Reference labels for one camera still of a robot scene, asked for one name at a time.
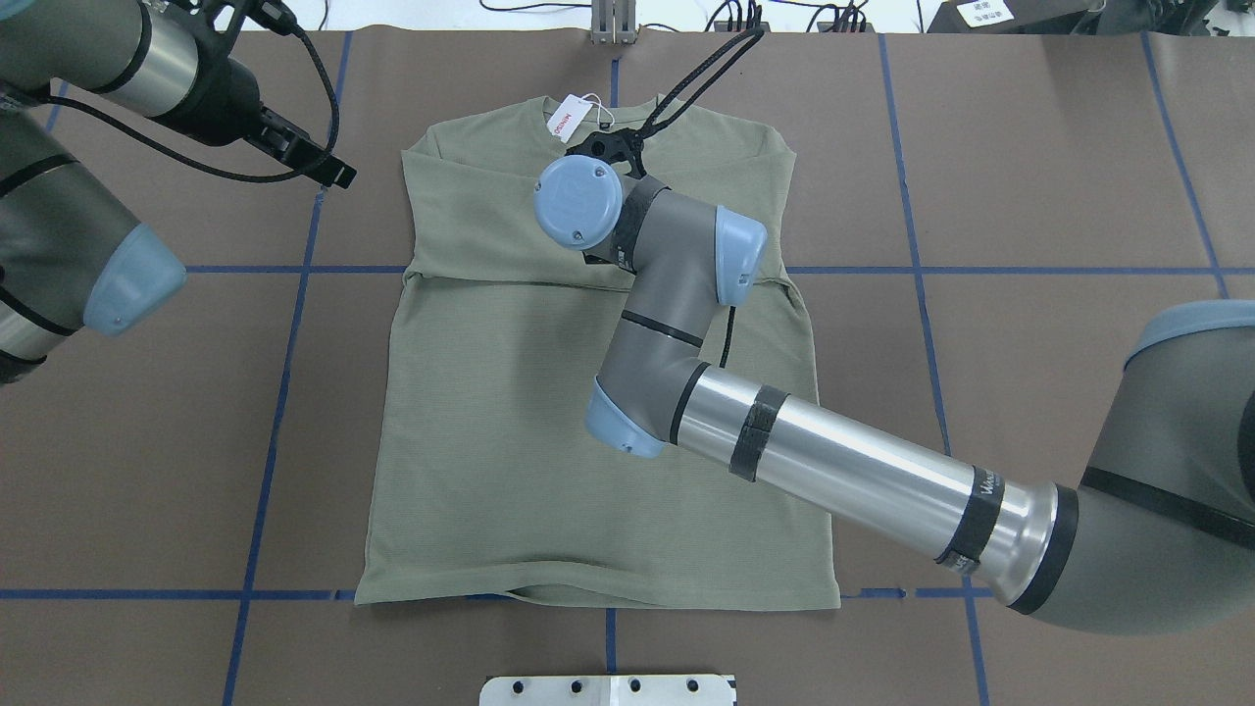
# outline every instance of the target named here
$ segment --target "blue joint cap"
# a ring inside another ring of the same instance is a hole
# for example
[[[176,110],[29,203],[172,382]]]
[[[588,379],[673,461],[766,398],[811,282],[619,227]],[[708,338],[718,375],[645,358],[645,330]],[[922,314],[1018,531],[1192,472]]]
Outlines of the blue joint cap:
[[[715,293],[724,306],[740,306],[763,261],[767,226],[717,206],[714,209]]]
[[[1191,332],[1242,326],[1255,326],[1255,300],[1212,298],[1165,308],[1146,324],[1142,337],[1124,361],[1124,367],[1128,367],[1138,352],[1157,342]]]
[[[597,379],[592,379],[592,399],[584,414],[584,426],[601,444],[643,459],[656,458],[666,446],[611,403]]]
[[[83,324],[118,335],[157,310],[187,281],[187,268],[139,223],[122,240],[97,277],[83,310]]]
[[[619,222],[624,186],[601,159],[567,154],[541,172],[532,204],[536,222],[553,242],[567,250],[587,250]]]
[[[35,0],[0,0],[0,20],[8,20],[35,4]]]

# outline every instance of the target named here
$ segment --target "garment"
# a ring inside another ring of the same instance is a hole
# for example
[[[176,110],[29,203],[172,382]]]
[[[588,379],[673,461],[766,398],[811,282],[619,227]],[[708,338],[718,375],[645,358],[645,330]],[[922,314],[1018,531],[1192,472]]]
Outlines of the garment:
[[[617,124],[639,127],[654,105],[615,109]],[[584,430],[633,277],[585,265],[535,222],[536,178],[566,148],[545,127],[556,107],[536,98],[437,124],[403,153],[414,260],[392,329],[356,602],[836,607],[826,513],[688,451],[643,460]],[[809,317],[779,252],[793,157],[774,129],[697,105],[644,153],[676,191],[768,226],[728,369],[813,401]],[[723,326],[707,336],[708,361]]]

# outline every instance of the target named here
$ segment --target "table surface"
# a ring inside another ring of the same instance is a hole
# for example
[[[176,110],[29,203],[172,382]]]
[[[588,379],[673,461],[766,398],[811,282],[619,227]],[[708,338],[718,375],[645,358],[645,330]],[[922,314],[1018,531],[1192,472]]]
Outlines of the table surface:
[[[737,675],[742,703],[1250,702],[1255,614],[1068,632],[845,523],[836,612],[354,608],[413,242],[399,150],[540,94],[641,103],[720,38],[315,41],[338,152],[361,169],[349,191],[225,182],[39,114],[191,277],[136,330],[79,332],[0,394],[0,702],[474,703],[494,675],[686,671]],[[280,113],[325,119],[295,41],[251,34],[238,55]],[[1255,297],[1252,68],[1245,39],[773,34],[702,103],[798,153],[783,246],[822,401],[1074,485],[1145,322]]]

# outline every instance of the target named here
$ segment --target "white plate with holes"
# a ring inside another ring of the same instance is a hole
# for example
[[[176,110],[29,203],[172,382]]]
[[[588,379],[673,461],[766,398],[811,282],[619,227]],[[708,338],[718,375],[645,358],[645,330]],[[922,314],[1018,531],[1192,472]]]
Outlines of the white plate with holes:
[[[737,680],[722,675],[496,677],[479,706],[735,706]]]

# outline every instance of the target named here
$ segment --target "white label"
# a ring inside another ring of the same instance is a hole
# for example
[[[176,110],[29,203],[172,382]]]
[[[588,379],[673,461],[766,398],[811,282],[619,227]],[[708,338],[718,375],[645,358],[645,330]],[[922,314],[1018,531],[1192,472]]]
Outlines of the white label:
[[[976,3],[958,5],[955,9],[963,15],[963,21],[968,23],[968,26],[995,25],[1015,19],[1015,15],[1007,9],[1007,3],[1003,3],[1003,0],[978,0]]]
[[[589,114],[592,109],[592,102],[585,100],[576,95],[567,95],[566,100],[553,110],[553,117],[545,123],[550,128],[550,134],[562,140],[566,144],[571,140],[571,135],[575,134],[575,129],[580,127],[580,120],[584,115]]]

